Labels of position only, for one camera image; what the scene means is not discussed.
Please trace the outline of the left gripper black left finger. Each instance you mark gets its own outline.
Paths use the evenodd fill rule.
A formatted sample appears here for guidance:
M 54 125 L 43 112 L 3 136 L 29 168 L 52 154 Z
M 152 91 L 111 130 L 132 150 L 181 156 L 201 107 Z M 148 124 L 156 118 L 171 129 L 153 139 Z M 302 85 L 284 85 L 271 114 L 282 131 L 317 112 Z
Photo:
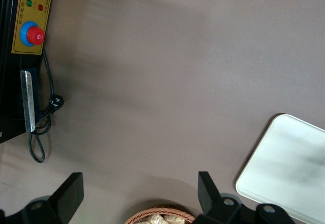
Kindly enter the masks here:
M 30 201 L 7 223 L 69 223 L 83 200 L 83 173 L 74 172 L 52 195 Z

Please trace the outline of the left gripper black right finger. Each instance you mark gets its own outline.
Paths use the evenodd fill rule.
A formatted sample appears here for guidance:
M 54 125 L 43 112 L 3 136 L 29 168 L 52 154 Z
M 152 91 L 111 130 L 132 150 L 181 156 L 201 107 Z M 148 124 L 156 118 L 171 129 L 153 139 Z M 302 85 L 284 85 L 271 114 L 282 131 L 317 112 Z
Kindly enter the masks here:
M 198 173 L 198 200 L 203 213 L 194 223 L 294 223 L 277 205 L 259 204 L 252 210 L 236 196 L 220 194 L 206 171 Z

